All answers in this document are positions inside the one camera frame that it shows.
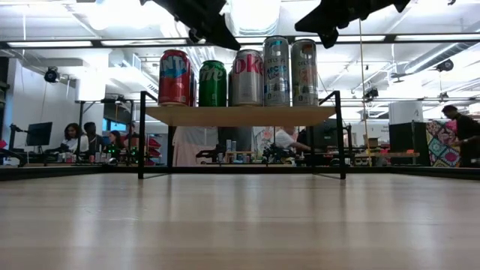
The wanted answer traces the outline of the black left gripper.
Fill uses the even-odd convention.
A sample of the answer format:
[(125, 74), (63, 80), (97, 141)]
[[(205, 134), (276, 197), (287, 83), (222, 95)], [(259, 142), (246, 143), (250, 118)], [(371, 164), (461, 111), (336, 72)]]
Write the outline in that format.
[(208, 43), (229, 50), (240, 50), (240, 44), (228, 29), (225, 16), (220, 12), (226, 0), (140, 0), (164, 8), (175, 21), (189, 28), (189, 38), (193, 42), (205, 39)]

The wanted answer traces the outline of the green Sprite can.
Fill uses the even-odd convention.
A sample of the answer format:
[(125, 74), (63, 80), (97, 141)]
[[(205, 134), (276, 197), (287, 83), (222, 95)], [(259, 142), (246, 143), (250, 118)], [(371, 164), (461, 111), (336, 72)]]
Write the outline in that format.
[(227, 71), (217, 60), (202, 63), (199, 71), (199, 106), (225, 107), (227, 105)]

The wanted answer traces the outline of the slim Celsius Arctic Vibe can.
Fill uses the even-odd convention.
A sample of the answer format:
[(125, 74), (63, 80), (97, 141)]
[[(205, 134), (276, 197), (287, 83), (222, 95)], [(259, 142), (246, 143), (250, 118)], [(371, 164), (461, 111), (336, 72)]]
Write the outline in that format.
[(296, 40), (291, 49), (292, 105), (318, 106), (317, 45), (311, 39)]
[(264, 105), (290, 105), (290, 51), (284, 36), (267, 37), (263, 43)]

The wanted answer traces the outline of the silver Diet Coke can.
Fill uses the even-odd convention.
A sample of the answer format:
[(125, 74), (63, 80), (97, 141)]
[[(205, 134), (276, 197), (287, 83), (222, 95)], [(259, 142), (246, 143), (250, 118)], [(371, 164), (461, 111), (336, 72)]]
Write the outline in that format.
[(259, 51), (238, 51), (232, 64), (231, 104), (235, 107), (263, 105), (263, 58)]

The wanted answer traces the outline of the wooden shelf black metal legs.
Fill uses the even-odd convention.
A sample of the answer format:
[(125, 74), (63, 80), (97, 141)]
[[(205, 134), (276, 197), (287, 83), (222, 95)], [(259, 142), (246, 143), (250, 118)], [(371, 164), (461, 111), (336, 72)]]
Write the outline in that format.
[(314, 175), (338, 173), (344, 182), (347, 176), (341, 115), (341, 93), (333, 91), (318, 106), (146, 106), (146, 98), (155, 97), (147, 91), (140, 93), (139, 105), (139, 163), (138, 178), (143, 179), (145, 168), (146, 116), (168, 126), (168, 149), (172, 148), (174, 127), (283, 127), (305, 126), (313, 128), (330, 116), (336, 116), (337, 142), (340, 165), (335, 168), (317, 168), (312, 163), (309, 172)]

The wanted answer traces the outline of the long ceiling light bar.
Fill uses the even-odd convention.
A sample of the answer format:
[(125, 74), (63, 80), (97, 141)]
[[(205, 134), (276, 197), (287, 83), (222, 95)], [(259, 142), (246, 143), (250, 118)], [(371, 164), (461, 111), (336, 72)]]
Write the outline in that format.
[[(342, 34), (337, 44), (449, 44), (480, 42), (480, 32), (416, 34)], [(54, 50), (149, 47), (211, 47), (205, 40), (187, 37), (91, 39), (91, 40), (0, 40), (0, 50)]]

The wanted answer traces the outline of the black background monitor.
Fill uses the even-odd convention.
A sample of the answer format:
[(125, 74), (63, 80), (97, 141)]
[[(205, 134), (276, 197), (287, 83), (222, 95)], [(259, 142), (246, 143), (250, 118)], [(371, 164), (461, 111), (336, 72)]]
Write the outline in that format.
[(313, 127), (314, 145), (318, 149), (338, 147), (337, 121), (328, 118)]
[(48, 146), (52, 133), (52, 122), (30, 124), (27, 129), (27, 146)]

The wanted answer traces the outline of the colourful poster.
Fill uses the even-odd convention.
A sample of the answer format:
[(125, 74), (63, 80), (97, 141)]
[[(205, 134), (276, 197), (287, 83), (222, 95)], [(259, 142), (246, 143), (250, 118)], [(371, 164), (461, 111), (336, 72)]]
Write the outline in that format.
[(263, 158), (264, 149), (274, 142), (274, 137), (275, 128), (272, 126), (252, 127), (251, 149), (256, 160)]

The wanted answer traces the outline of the red stacked bins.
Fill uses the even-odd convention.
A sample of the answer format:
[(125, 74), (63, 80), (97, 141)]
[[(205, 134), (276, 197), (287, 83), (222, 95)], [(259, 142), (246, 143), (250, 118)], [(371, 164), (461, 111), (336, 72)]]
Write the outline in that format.
[(161, 154), (161, 137), (148, 135), (146, 139), (145, 153), (149, 158), (160, 158)]

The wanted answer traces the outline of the black background cabinet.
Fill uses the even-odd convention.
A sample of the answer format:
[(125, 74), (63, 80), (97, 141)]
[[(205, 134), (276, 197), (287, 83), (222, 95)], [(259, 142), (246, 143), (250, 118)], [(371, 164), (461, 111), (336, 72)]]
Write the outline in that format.
[(431, 165), (427, 130), (424, 122), (410, 122), (404, 124), (391, 124), (389, 127), (390, 152), (407, 152), (413, 150), (419, 153), (415, 159), (418, 166), (429, 167)]

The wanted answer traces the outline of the colourful patchwork quilt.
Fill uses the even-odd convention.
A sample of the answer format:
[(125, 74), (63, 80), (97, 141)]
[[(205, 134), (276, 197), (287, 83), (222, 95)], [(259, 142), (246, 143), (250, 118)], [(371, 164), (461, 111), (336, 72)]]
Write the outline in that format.
[(430, 121), (426, 124), (427, 147), (432, 167), (459, 167), (460, 147), (453, 146), (457, 137), (457, 123)]

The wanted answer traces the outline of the black-legged background table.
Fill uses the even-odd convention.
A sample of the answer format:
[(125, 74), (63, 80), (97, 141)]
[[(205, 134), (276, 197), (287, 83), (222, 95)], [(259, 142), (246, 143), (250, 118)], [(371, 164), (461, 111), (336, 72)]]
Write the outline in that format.
[[(122, 104), (130, 104), (130, 111), (134, 109), (134, 99), (125, 98), (123, 96), (118, 96), (116, 99), (113, 98), (104, 98), (101, 100), (75, 100), (76, 104), (79, 104), (79, 127), (83, 131), (83, 115), (86, 113), (94, 104), (115, 104), (120, 106)], [(77, 140), (77, 149), (75, 152), (76, 165), (89, 164), (88, 160), (85, 160), (85, 154), (80, 151), (81, 146), (81, 136)]]

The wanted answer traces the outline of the large white round duct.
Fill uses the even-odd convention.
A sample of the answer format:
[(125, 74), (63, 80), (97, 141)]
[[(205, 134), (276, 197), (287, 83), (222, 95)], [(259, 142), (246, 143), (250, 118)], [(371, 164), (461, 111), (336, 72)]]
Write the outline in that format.
[(277, 28), (281, 0), (228, 0), (235, 35), (270, 35)]

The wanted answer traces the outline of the silver ventilation duct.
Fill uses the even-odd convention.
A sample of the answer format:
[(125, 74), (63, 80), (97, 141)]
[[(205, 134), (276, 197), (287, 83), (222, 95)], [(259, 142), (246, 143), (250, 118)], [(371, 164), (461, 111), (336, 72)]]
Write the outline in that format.
[(462, 53), (464, 50), (468, 50), (470, 47), (475, 46), (478, 41), (460, 42), (451, 44), (440, 44), (434, 47), (432, 50), (426, 52), (424, 55), (410, 61), (404, 66), (403, 72), (405, 74), (416, 74), (427, 68), (431, 68), (438, 65), (452, 56)]

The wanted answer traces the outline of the black aluminium frame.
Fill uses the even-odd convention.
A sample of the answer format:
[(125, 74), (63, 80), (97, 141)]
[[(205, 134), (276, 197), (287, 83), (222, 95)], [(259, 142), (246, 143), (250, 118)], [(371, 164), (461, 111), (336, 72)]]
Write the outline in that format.
[(105, 173), (133, 173), (138, 179), (174, 174), (220, 174), (220, 175), (267, 175), (267, 174), (311, 174), (333, 179), (345, 179), (349, 174), (399, 174), (428, 176), (447, 179), (480, 180), (479, 168), (450, 168), (425, 166), (383, 166), (383, 167), (294, 167), (286, 165), (241, 165), (241, 166), (34, 166), (0, 168), (0, 182), (41, 179), (60, 176), (82, 176)]

